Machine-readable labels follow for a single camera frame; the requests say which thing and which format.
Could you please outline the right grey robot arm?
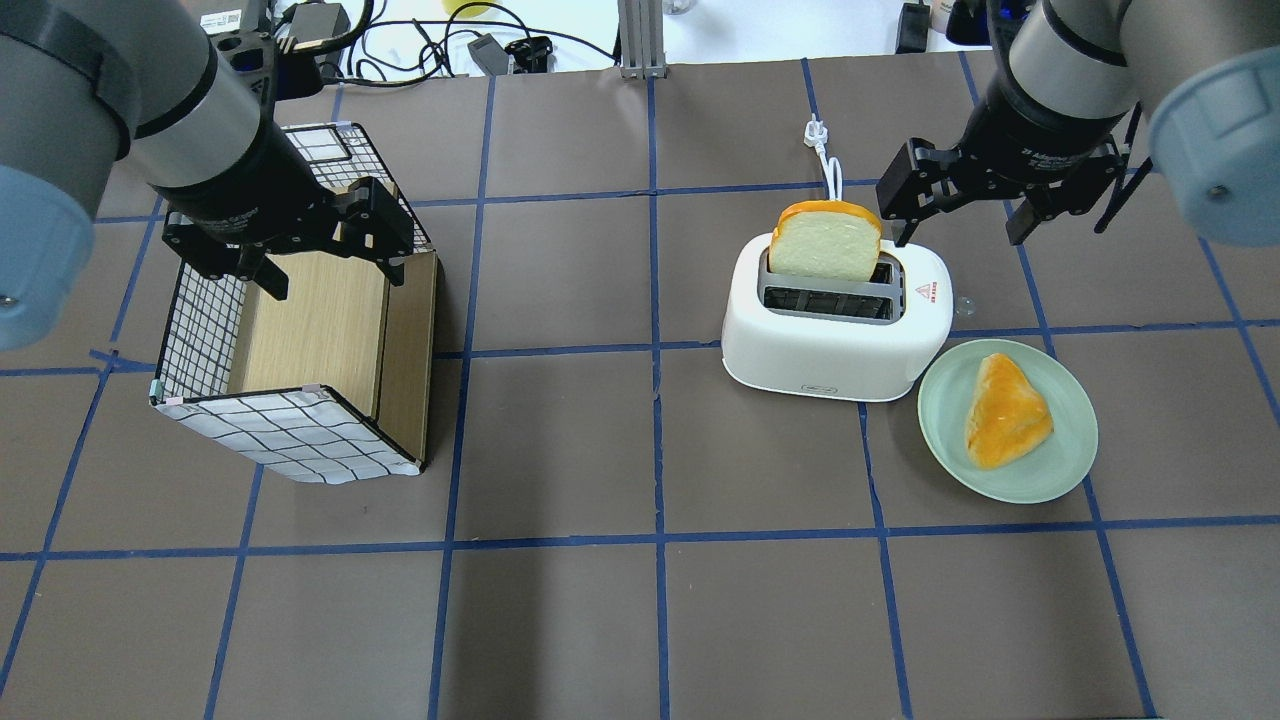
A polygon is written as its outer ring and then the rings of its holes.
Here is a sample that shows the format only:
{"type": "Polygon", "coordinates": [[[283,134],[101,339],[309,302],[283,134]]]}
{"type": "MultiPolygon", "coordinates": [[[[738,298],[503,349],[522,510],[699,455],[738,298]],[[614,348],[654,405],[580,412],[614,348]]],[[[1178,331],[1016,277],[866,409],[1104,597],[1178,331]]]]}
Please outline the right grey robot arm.
{"type": "Polygon", "coordinates": [[[1108,208],[1151,172],[1196,233],[1277,243],[1275,1],[957,1],[984,23],[995,76],[961,138],[910,138],[877,187],[888,236],[974,201],[1015,200],[1020,245],[1039,224],[1108,208]]]}

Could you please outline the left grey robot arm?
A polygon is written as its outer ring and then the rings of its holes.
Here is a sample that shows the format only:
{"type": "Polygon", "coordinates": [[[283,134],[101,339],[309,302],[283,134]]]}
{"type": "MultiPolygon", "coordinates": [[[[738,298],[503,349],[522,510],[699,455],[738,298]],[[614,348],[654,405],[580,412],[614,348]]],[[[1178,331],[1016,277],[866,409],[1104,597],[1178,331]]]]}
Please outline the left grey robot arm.
{"type": "Polygon", "coordinates": [[[417,223],[381,181],[323,186],[273,118],[323,82],[316,60],[372,20],[326,38],[212,37],[178,1],[3,4],[3,348],[59,322],[92,252],[111,168],[128,159],[177,219],[165,241],[210,281],[274,299],[275,256],[326,252],[404,282],[417,223]]]}

